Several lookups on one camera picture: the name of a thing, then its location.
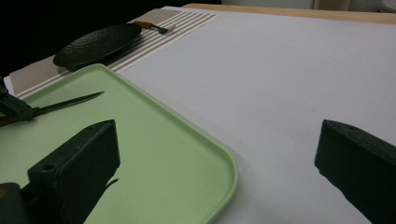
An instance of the table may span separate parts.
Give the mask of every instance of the table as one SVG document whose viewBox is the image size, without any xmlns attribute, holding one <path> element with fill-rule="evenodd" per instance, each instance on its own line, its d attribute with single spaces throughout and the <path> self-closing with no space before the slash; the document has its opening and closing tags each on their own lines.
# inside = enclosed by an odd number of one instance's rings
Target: table
<svg viewBox="0 0 396 224">
<path fill-rule="evenodd" d="M 396 68 L 386 61 L 394 58 L 394 47 L 378 44 L 390 43 L 395 27 L 383 23 L 395 24 L 395 16 L 183 8 L 220 16 L 122 74 L 233 149 L 239 192 L 218 223 L 369 223 L 318 174 L 313 159 L 323 119 L 354 124 L 395 144 L 390 83 Z"/>
<path fill-rule="evenodd" d="M 292 17 L 329 19 L 339 21 L 364 21 L 383 24 L 396 24 L 394 13 L 372 13 L 353 11 L 327 11 L 313 9 L 278 8 L 278 7 L 242 7 L 228 5 L 187 4 L 185 8 L 199 8 L 207 10 L 234 11 L 248 13 L 262 13 Z"/>
</svg>

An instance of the knife blade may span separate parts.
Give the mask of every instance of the knife blade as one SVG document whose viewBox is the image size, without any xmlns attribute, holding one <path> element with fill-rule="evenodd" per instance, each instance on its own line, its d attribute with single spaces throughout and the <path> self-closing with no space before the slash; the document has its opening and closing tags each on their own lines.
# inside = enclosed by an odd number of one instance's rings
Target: knife blade
<svg viewBox="0 0 396 224">
<path fill-rule="evenodd" d="M 70 99 L 70 100 L 66 100 L 60 103 L 56 103 L 54 105 L 47 105 L 44 107 L 34 107 L 33 108 L 33 117 L 37 117 L 40 115 L 44 115 L 47 114 L 49 112 L 52 112 L 54 110 L 58 110 L 58 109 L 62 109 L 71 105 L 78 105 L 84 102 L 87 102 L 93 98 L 98 97 L 99 95 L 102 95 L 103 93 L 105 93 L 104 91 L 99 91 L 93 94 L 89 94 L 89 95 L 85 95 L 85 96 L 80 96 L 74 99 Z M 0 118 L 0 127 L 2 126 L 6 126 L 8 124 L 14 123 L 19 121 L 18 119 L 12 117 L 12 116 L 3 116 Z"/>
</svg>

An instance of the striped mat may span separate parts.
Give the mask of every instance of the striped mat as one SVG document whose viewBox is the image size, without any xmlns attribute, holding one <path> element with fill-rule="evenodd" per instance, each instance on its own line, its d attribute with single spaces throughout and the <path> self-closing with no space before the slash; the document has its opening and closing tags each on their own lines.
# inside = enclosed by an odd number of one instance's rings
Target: striped mat
<svg viewBox="0 0 396 224">
<path fill-rule="evenodd" d="M 175 25 L 176 28 L 173 32 L 160 35 L 155 30 L 144 29 L 128 50 L 104 65 L 114 72 L 121 73 L 184 35 L 214 20 L 217 16 L 215 14 L 153 9 L 129 22 L 148 21 L 165 28 Z M 72 71 L 53 64 L 53 57 L 54 55 L 9 74 L 7 87 L 10 92 L 13 92 L 13 95 L 18 98 L 24 98 L 72 73 Z"/>
</svg>

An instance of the tray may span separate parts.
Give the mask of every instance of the tray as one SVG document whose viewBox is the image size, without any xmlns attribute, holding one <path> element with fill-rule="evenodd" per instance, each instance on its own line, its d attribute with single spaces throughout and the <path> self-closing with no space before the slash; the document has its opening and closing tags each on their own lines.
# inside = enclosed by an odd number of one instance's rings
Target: tray
<svg viewBox="0 0 396 224">
<path fill-rule="evenodd" d="M 101 64 L 24 99 L 31 106 L 105 91 L 89 102 L 0 128 L 0 183 L 27 170 L 83 128 L 114 119 L 121 164 L 86 223 L 211 223 L 238 182 L 229 149 Z"/>
</svg>

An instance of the knife handle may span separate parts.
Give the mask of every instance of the knife handle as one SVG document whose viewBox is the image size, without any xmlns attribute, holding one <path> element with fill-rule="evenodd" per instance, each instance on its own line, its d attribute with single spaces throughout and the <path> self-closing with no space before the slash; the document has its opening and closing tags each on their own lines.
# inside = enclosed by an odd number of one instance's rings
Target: knife handle
<svg viewBox="0 0 396 224">
<path fill-rule="evenodd" d="M 139 25 L 143 29 L 150 29 L 150 28 L 154 27 L 154 24 L 152 24 L 151 22 L 146 22 L 146 21 L 134 21 L 132 23 Z"/>
<path fill-rule="evenodd" d="M 40 111 L 39 107 L 34 107 L 33 108 L 33 117 L 37 116 L 39 111 Z M 19 120 L 12 116 L 4 116 L 4 117 L 0 118 L 0 127 L 6 126 L 11 123 L 15 123 L 17 121 L 19 121 Z"/>
</svg>

